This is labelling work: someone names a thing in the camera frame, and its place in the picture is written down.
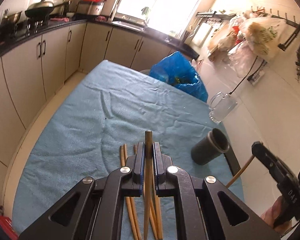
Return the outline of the person's right hand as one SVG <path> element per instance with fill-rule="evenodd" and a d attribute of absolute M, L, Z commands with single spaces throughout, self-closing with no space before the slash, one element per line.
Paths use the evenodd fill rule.
<path fill-rule="evenodd" d="M 287 231 L 289 231 L 292 228 L 291 220 L 277 227 L 274 227 L 274 222 L 281 213 L 282 200 L 283 197 L 279 196 L 275 203 L 260 216 L 260 218 L 272 229 L 274 229 L 280 236 L 283 236 Z"/>

